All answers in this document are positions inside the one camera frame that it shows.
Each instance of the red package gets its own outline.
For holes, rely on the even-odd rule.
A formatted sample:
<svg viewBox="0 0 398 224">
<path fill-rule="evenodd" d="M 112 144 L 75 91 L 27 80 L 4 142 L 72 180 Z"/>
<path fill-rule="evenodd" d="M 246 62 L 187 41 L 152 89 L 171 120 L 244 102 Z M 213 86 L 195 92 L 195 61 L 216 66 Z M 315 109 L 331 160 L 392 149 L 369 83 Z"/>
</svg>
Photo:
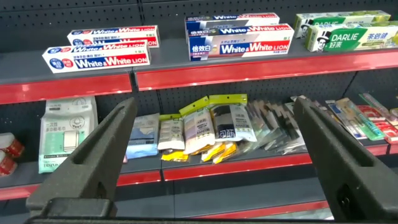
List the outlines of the red package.
<svg viewBox="0 0 398 224">
<path fill-rule="evenodd" d="M 16 168 L 17 163 L 0 150 L 0 177 L 12 174 Z"/>
<path fill-rule="evenodd" d="M 15 138 L 12 133 L 0 134 L 0 150 L 11 157 L 19 157 L 25 147 Z"/>
<path fill-rule="evenodd" d="M 373 107 L 371 107 L 369 105 L 358 105 L 357 107 L 371 121 L 376 121 L 377 122 L 377 121 L 385 121 L 386 120 L 386 118 L 381 116 L 381 114 L 375 108 L 373 108 Z"/>
<path fill-rule="evenodd" d="M 388 143 L 398 143 L 398 129 L 387 121 L 374 123 L 385 135 Z"/>
</svg>

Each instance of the packaged item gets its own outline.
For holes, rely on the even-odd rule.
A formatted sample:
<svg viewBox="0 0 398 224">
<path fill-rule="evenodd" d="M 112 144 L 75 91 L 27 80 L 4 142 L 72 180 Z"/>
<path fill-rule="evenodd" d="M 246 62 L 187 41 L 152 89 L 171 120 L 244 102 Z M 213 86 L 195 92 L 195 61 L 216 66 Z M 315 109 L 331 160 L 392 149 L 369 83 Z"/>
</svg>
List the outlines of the packaged item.
<svg viewBox="0 0 398 224">
<path fill-rule="evenodd" d="M 238 147 L 236 147 L 236 142 L 225 142 L 224 144 L 225 144 L 225 150 L 220 155 L 214 157 L 213 159 L 214 164 L 223 162 L 224 160 L 238 153 Z"/>
<path fill-rule="evenodd" d="M 398 117 L 398 108 L 390 109 L 390 114 Z"/>
<path fill-rule="evenodd" d="M 288 24 L 194 30 L 187 37 L 190 60 L 287 54 L 293 32 Z"/>
<path fill-rule="evenodd" d="M 390 111 L 384 107 L 381 103 L 377 101 L 377 99 L 373 98 L 369 93 L 359 94 L 359 96 L 366 101 L 373 108 L 377 109 L 380 114 L 385 117 L 388 122 L 390 122 L 393 126 L 398 125 L 398 117 L 390 114 Z"/>
<path fill-rule="evenodd" d="M 207 96 L 180 109 L 185 133 L 185 154 L 191 154 L 215 144 L 215 134 L 207 106 Z"/>
<path fill-rule="evenodd" d="M 158 134 L 158 113 L 136 117 L 127 145 L 127 159 L 156 155 Z"/>
<path fill-rule="evenodd" d="M 385 139 L 390 144 L 398 142 L 398 129 L 388 123 L 387 121 L 381 121 L 374 123 L 385 135 Z"/>
<path fill-rule="evenodd" d="M 390 14 L 380 10 L 296 14 L 294 22 L 294 37 L 306 38 L 308 30 L 312 25 L 384 22 L 388 21 L 390 17 Z"/>
<path fill-rule="evenodd" d="M 71 45 L 117 44 L 119 42 L 146 40 L 150 48 L 160 47 L 157 26 L 72 30 L 68 34 L 68 40 Z"/>
<path fill-rule="evenodd" d="M 336 105 L 335 100 L 326 100 L 326 104 L 329 108 L 334 112 L 336 117 L 340 120 L 343 127 L 352 134 L 356 139 L 367 139 L 365 133 L 359 127 L 359 123 L 354 119 L 348 119 L 346 115 L 342 112 L 342 110 Z"/>
<path fill-rule="evenodd" d="M 207 162 L 225 151 L 224 142 L 216 142 L 210 149 L 201 154 L 201 160 Z"/>
<path fill-rule="evenodd" d="M 305 47 L 311 52 L 398 47 L 398 21 L 311 26 Z"/>
<path fill-rule="evenodd" d="M 40 127 L 39 173 L 53 172 L 97 125 L 93 96 L 47 100 Z"/>
<path fill-rule="evenodd" d="M 0 150 L 0 177 L 12 174 L 16 168 L 17 163 Z"/>
<path fill-rule="evenodd" d="M 190 31 L 200 29 L 263 26 L 278 23 L 279 17 L 273 12 L 240 15 L 187 16 L 185 18 L 185 29 L 189 33 Z"/>
<path fill-rule="evenodd" d="M 189 155 L 184 154 L 183 150 L 167 149 L 163 151 L 161 159 L 163 161 L 188 162 Z"/>
<path fill-rule="evenodd" d="M 43 58 L 53 73 L 150 64 L 146 40 L 116 44 L 50 47 Z"/>
<path fill-rule="evenodd" d="M 25 147 L 15 138 L 12 133 L 0 134 L 0 150 L 11 157 L 19 157 Z"/>
<path fill-rule="evenodd" d="M 157 149 L 185 149 L 180 114 L 160 116 L 160 134 Z"/>
<path fill-rule="evenodd" d="M 343 98 L 336 101 L 336 105 L 344 112 L 346 117 L 351 120 L 357 120 L 359 128 L 365 133 L 365 135 L 372 141 L 384 139 L 383 132 L 374 125 L 362 112 L 356 107 L 356 105 L 348 98 Z"/>
<path fill-rule="evenodd" d="M 211 95 L 209 99 L 216 141 L 257 141 L 245 109 L 247 94 Z"/>
<path fill-rule="evenodd" d="M 371 121 L 376 122 L 376 121 L 385 121 L 386 120 L 386 118 L 381 116 L 381 114 L 375 108 L 373 108 L 369 105 L 358 105 L 357 107 Z"/>
</svg>

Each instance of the disposable product package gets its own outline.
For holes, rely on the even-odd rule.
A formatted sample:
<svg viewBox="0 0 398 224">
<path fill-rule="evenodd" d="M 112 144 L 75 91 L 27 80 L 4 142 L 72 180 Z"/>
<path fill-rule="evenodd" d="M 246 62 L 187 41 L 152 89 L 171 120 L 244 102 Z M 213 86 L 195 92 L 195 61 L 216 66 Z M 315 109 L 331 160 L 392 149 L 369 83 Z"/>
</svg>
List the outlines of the disposable product package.
<svg viewBox="0 0 398 224">
<path fill-rule="evenodd" d="M 215 134 L 207 106 L 207 96 L 180 109 L 185 133 L 185 154 L 192 154 L 215 144 Z"/>
<path fill-rule="evenodd" d="M 156 155 L 158 135 L 158 113 L 136 117 L 127 145 L 127 159 Z"/>
<path fill-rule="evenodd" d="M 39 173 L 53 172 L 97 125 L 93 96 L 47 100 L 40 128 Z"/>
<path fill-rule="evenodd" d="M 158 150 L 185 149 L 182 134 L 182 118 L 180 114 L 164 114 L 160 116 L 160 133 Z"/>
<path fill-rule="evenodd" d="M 162 157 L 160 159 L 163 161 L 188 162 L 189 155 L 184 154 L 183 150 L 166 149 L 163 150 Z"/>
<path fill-rule="evenodd" d="M 257 141 L 246 111 L 247 94 L 211 95 L 209 99 L 216 142 Z"/>
</svg>

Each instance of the toothpaste box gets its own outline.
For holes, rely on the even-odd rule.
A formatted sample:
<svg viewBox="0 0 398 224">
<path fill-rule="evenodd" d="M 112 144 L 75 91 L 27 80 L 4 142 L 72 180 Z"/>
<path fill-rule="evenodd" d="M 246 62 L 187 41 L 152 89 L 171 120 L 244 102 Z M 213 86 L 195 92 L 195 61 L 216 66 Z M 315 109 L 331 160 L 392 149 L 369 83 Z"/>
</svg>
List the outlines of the toothpaste box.
<svg viewBox="0 0 398 224">
<path fill-rule="evenodd" d="M 398 47 L 398 21 L 311 26 L 305 47 L 311 52 Z"/>
<path fill-rule="evenodd" d="M 263 26 L 278 23 L 279 16 L 273 12 L 247 13 L 240 15 L 188 16 L 185 18 L 185 30 L 189 33 L 192 30 Z"/>
<path fill-rule="evenodd" d="M 388 21 L 390 17 L 390 14 L 383 11 L 296 14 L 294 22 L 294 37 L 305 38 L 311 25 L 384 22 Z"/>
<path fill-rule="evenodd" d="M 160 46 L 157 26 L 72 30 L 68 34 L 68 40 L 71 45 L 113 44 L 147 40 L 150 48 Z"/>
<path fill-rule="evenodd" d="M 190 60 L 287 54 L 293 33 L 288 24 L 191 31 Z"/>
<path fill-rule="evenodd" d="M 43 58 L 53 73 L 149 65 L 146 40 L 114 44 L 51 47 Z"/>
</svg>

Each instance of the gray shelf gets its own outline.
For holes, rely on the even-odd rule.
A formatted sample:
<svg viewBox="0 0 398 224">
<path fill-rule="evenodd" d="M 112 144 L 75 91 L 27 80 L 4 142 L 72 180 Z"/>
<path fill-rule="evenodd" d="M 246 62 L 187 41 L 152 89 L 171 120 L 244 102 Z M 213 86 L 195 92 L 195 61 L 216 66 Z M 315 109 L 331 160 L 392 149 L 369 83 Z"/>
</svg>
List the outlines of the gray shelf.
<svg viewBox="0 0 398 224">
<path fill-rule="evenodd" d="M 54 74 L 42 58 L 44 50 L 0 54 L 0 85 L 129 74 L 132 67 Z"/>
<path fill-rule="evenodd" d="M 145 72 L 152 70 L 167 70 L 172 68 L 185 68 L 185 67 L 200 67 L 207 65 L 220 65 L 226 63 L 241 63 L 241 62 L 259 62 L 265 60 L 277 60 L 277 59 L 292 59 L 292 58 L 305 58 L 315 56 L 328 56 L 328 55 L 339 55 L 339 54 L 357 54 L 358 52 L 377 52 L 378 50 L 361 50 L 355 52 L 309 52 L 304 47 L 304 41 L 302 39 L 293 39 L 288 54 L 285 55 L 270 55 L 270 56 L 259 56 L 259 57 L 243 57 L 243 58 L 227 58 L 227 59 L 215 59 L 205 60 L 199 62 L 191 62 L 188 52 L 187 41 L 183 38 L 165 39 L 162 40 L 161 47 L 158 49 L 151 49 L 150 55 L 152 60 L 150 65 L 134 67 L 134 72 Z"/>
<path fill-rule="evenodd" d="M 123 164 L 121 174 L 148 172 L 160 170 L 160 154 L 156 156 L 130 159 Z M 18 164 L 13 174 L 0 178 L 0 192 L 6 187 L 23 187 L 30 184 L 40 184 L 50 174 L 39 174 L 38 162 L 22 162 Z"/>
</svg>

